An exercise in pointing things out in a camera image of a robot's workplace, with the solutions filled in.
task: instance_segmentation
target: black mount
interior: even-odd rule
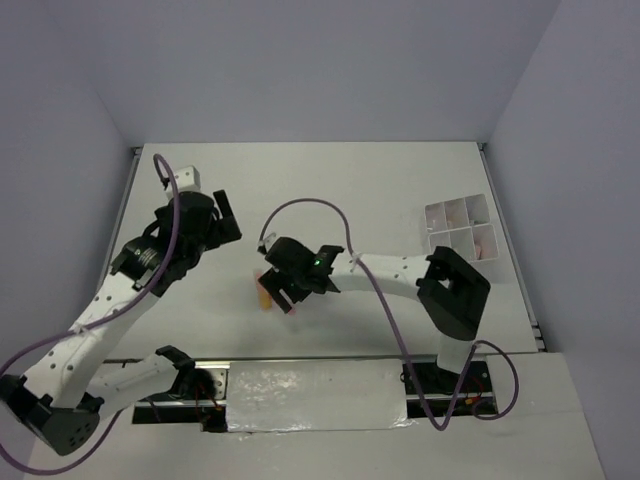
[[[173,200],[157,209],[155,215],[156,220],[142,236],[127,242],[111,264],[111,274],[124,273],[135,281],[138,290],[153,278],[165,257],[171,237]],[[242,233],[224,190],[215,192],[213,198],[197,192],[180,193],[178,241],[167,270],[151,293],[161,297],[173,282],[198,264],[205,251],[240,238]]]
[[[264,257],[273,268],[258,282],[282,311],[288,313],[293,307],[281,292],[291,303],[302,302],[311,293],[339,292],[329,275],[333,272],[331,264],[342,252],[342,247],[323,245],[318,253],[313,253],[293,238],[280,237]]]
[[[170,360],[178,370],[173,385],[164,393],[177,399],[190,398],[196,388],[202,386],[205,392],[215,396],[216,387],[213,377],[207,370],[196,368],[196,362],[189,355],[171,345],[159,348],[156,350],[156,355],[161,355]]]
[[[288,313],[292,304],[311,293],[339,292],[329,276],[333,261],[343,251],[325,245],[313,253],[297,240],[280,237],[265,255],[273,268],[258,281]],[[451,248],[437,247],[427,260],[425,276],[416,281],[418,299],[440,332],[457,340],[475,339],[491,285]]]
[[[474,340],[491,284],[451,248],[436,247],[427,260],[427,274],[416,282],[420,302],[440,332]]]

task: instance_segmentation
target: white table surface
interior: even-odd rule
[[[243,238],[206,253],[145,314],[110,358],[144,357],[174,345],[194,358],[397,355],[398,348],[373,294],[307,299],[295,316],[258,307],[252,271],[266,269],[257,237],[271,211],[297,197],[335,202],[352,226],[355,248],[369,253],[423,252],[426,204],[484,193],[498,236],[500,259],[483,267],[492,290],[479,338],[508,352],[536,344],[508,254],[483,163],[474,143],[240,143],[148,144],[129,192],[114,252],[139,236],[166,202],[151,158],[162,153],[174,169],[194,165],[203,191],[225,189]],[[296,205],[272,224],[311,249],[344,245],[335,213]],[[390,298],[412,353],[436,352],[437,331],[418,301]]]
[[[129,410],[93,458],[58,478],[604,480],[562,356],[513,359],[520,401],[498,421],[458,417],[445,432],[421,420],[369,432],[211,434],[193,424],[132,425]],[[499,405],[512,392],[503,363],[497,357],[489,361]],[[57,457],[37,441],[30,465],[56,468],[75,458]]]

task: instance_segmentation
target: red wire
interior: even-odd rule
[[[204,394],[207,396],[207,398],[211,400],[211,402],[213,403],[213,406],[216,407],[216,410],[220,410],[220,405],[218,405],[218,402],[216,402],[216,400],[211,396],[211,394],[207,392],[207,390],[204,388],[204,385],[202,385],[201,383],[199,383],[198,385],[200,386]]]
[[[198,408],[198,387],[196,387],[196,418],[198,419],[198,423],[202,424],[202,418],[200,417],[200,409]]]
[[[472,399],[474,402],[477,402],[482,398],[482,394],[484,393],[484,385],[482,385],[482,382],[476,377],[471,377],[471,380],[473,380],[478,385],[478,387],[480,387],[480,393]]]

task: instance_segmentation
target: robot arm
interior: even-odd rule
[[[339,246],[325,245],[314,253],[291,238],[272,240],[259,249],[273,267],[259,282],[285,313],[311,293],[374,291],[354,260],[358,258],[384,293],[420,301],[441,333],[438,366],[458,374],[462,371],[490,284],[452,249],[438,247],[428,257],[352,257]]]
[[[195,173],[193,167],[185,170]],[[208,197],[199,193],[195,180],[180,191],[176,247],[149,294],[112,321],[87,329],[92,322],[130,304],[154,277],[169,245],[171,197],[169,205],[156,210],[156,220],[115,258],[93,301],[72,325],[70,330],[76,335],[54,345],[24,375],[0,378],[0,402],[59,455],[86,443],[101,418],[141,398],[165,391],[179,395],[190,383],[206,382],[195,362],[172,346],[160,348],[122,371],[94,377],[135,321],[198,264],[202,253],[241,238],[225,192]]]

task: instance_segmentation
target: black bracket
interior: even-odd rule
[[[451,248],[436,247],[427,260],[427,274],[417,281],[420,302],[440,332],[474,340],[491,284]]]
[[[338,292],[329,275],[333,273],[333,261],[342,252],[342,247],[323,245],[318,253],[313,253],[293,238],[280,237],[265,255],[265,260],[273,268],[262,275],[258,282],[288,313],[292,308],[289,301],[293,304],[301,302],[311,293],[322,295]]]
[[[77,408],[56,408],[51,406],[50,396],[38,398],[25,388],[26,381],[25,376],[0,377],[0,400],[18,421],[58,455],[68,455],[84,445],[100,422],[102,398],[85,393]]]
[[[122,272],[138,290],[153,278],[169,246],[173,223],[173,199],[155,212],[156,220],[142,236],[127,242],[111,264],[111,274]],[[169,286],[195,267],[205,251],[242,238],[224,190],[213,198],[198,192],[180,193],[178,241],[171,262],[152,290],[160,297]]]
[[[171,345],[157,349],[156,355],[161,355],[172,362],[178,371],[176,379],[168,391],[174,398],[184,398],[193,394],[198,384],[202,384],[207,392],[215,395],[215,386],[211,375],[206,370],[196,368],[195,360],[189,355]]]

